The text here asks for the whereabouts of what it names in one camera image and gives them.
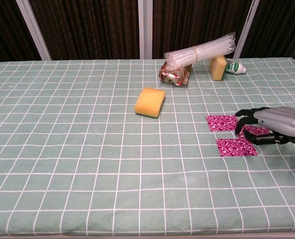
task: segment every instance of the sponge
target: sponge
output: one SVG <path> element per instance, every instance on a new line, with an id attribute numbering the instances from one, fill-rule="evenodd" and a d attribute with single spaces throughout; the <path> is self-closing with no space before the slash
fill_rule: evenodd
<path id="1" fill-rule="evenodd" d="M 214 81 L 221 81 L 223 73 L 227 66 L 227 60 L 224 56 L 212 58 L 210 61 L 211 76 Z"/>
<path id="2" fill-rule="evenodd" d="M 145 87 L 137 99 L 135 113 L 157 118 L 164 98 L 164 90 Z"/>

